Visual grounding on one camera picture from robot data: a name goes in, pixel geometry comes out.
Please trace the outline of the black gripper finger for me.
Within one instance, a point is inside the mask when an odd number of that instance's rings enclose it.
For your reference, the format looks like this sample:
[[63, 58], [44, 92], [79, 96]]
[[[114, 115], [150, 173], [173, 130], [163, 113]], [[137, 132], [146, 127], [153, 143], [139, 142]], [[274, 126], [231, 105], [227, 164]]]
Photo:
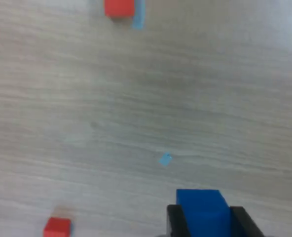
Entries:
[[264, 237], [263, 232], [242, 206], [230, 206], [231, 237]]
[[167, 211], [167, 237], [188, 237], [189, 229], [182, 207], [176, 204], [170, 204]]

